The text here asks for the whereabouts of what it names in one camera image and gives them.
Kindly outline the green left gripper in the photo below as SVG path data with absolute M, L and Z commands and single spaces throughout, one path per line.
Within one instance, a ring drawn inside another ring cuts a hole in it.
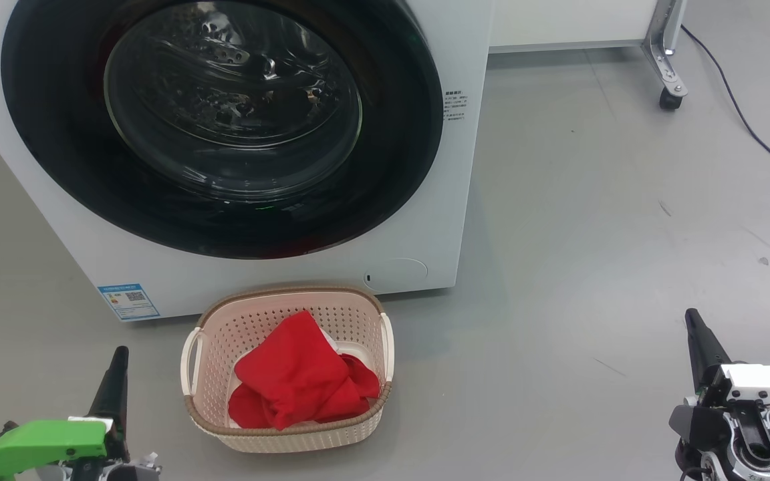
M 54 462 L 107 456 L 129 462 L 126 445 L 129 349 L 119 346 L 98 387 L 88 418 L 35 420 L 0 436 L 0 480 Z

